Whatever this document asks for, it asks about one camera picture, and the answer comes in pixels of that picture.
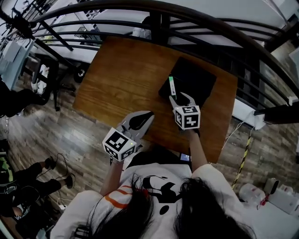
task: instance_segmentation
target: long black hair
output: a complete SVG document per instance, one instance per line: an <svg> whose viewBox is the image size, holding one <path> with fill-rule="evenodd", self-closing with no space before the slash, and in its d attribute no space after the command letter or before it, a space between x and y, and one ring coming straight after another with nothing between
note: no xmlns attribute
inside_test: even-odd
<svg viewBox="0 0 299 239"><path fill-rule="evenodd" d="M112 215L112 209L92 230L93 216L84 227L77 228L74 237L89 239L139 239L151 224L153 202L144 193L143 186L137 186L139 178L132 179L132 197L127 207ZM180 189L182 209L177 214L174 232L178 239L223 238L251 239L254 232L226 215L215 194L200 178L188 178Z"/></svg>

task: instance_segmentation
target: laminate floor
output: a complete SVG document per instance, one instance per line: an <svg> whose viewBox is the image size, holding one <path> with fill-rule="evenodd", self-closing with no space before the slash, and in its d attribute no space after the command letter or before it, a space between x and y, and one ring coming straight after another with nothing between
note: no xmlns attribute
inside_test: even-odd
<svg viewBox="0 0 299 239"><path fill-rule="evenodd" d="M65 81L79 88L71 77L66 77ZM16 90L22 88L30 88L26 74L18 81ZM60 190L65 199L72 199L84 190L99 191L109 168L109 157L101 142L110 127L74 110L75 95L60 91L59 112L54 110L51 98L45 106L29 106L23 116L10 118L8 127L5 117L0 119L0 139L8 136L11 147L8 157L14 170L25 169L49 156L56 158L58 153L65 156L69 172L76 176L73 189L63 187ZM238 123L231 119L228 134ZM299 165L295 160L298 128L297 124L267 125L259 131L252 131L247 159L235 190L238 191L244 183L263 187L267 178L275 177L299 191ZM229 183L233 182L239 169L250 130L242 125L230 137L218 163L214 164ZM47 181L65 172L63 158L59 155L56 169L39 179ZM51 198L57 201L58 193L53 193Z"/></svg>

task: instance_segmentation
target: wooden floor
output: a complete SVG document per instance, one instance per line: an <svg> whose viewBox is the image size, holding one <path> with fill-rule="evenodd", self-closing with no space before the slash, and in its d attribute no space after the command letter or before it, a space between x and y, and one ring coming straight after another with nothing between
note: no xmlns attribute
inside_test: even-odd
<svg viewBox="0 0 299 239"><path fill-rule="evenodd" d="M30 88L27 78L18 81L16 90ZM71 77L65 82L74 81ZM43 161L50 155L63 153L69 171L76 176L75 188L61 189L63 198L72 199L84 190L99 191L109 167L109 158L103 152L101 141L109 126L90 118L72 108L76 93L61 91L61 111L56 112L53 101L45 106L30 106L24 116L9 119L10 151L8 157L15 170L25 169L34 162ZM239 122L231 119L228 133ZM229 183L232 183L239 169L250 128L242 125L230 137L221 152L217 164ZM243 171L235 190L244 183L263 187L266 180L275 177L299 191L299 165L295 150L298 142L298 124L269 125L252 132L252 140ZM7 138L5 118L0 119L0 139ZM59 159L55 170L41 176L41 180L56 178L65 173L64 162ZM58 193L51 197L57 201Z"/></svg>
<svg viewBox="0 0 299 239"><path fill-rule="evenodd" d="M144 138L188 154L189 142L179 134L170 101L158 94L180 57L217 77L200 110L201 143L208 161L216 163L235 103L237 77L193 56L149 42L108 37L93 59L73 107L112 127L131 112L150 110L155 119ZM197 76L194 80L208 79Z"/></svg>

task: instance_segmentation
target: white t-shirt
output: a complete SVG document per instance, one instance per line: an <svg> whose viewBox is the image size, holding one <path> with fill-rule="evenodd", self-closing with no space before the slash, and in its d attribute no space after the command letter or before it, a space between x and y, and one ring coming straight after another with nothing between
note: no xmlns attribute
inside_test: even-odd
<svg viewBox="0 0 299 239"><path fill-rule="evenodd" d="M104 198L95 191L78 193L66 208L53 228L51 239L68 239L79 225L86 225L90 212L95 210L92 228L95 230L108 211L117 212L130 201L130 185L134 173L140 176L143 187L153 197L154 211L152 224L142 238L175 238L173 225L177 211L181 209L179 191L184 179L200 177L215 192L219 203L224 203L225 213L237 222L250 225L245 219L244 207L231 189L223 174L212 165L206 164L191 173L189 166L178 164L148 164L133 166L121 175L120 188Z"/></svg>

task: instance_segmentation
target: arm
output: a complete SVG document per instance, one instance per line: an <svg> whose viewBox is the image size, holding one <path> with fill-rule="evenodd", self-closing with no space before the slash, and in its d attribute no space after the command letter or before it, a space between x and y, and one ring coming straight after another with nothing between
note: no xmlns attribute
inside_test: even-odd
<svg viewBox="0 0 299 239"><path fill-rule="evenodd" d="M115 159L112 160L112 164L100 191L101 195L105 196L119 188L123 162L124 161L118 162Z"/></svg>
<svg viewBox="0 0 299 239"><path fill-rule="evenodd" d="M199 136L194 130L187 130L189 147L191 151L192 171L194 172L200 166L207 164L204 150L202 149Z"/></svg>

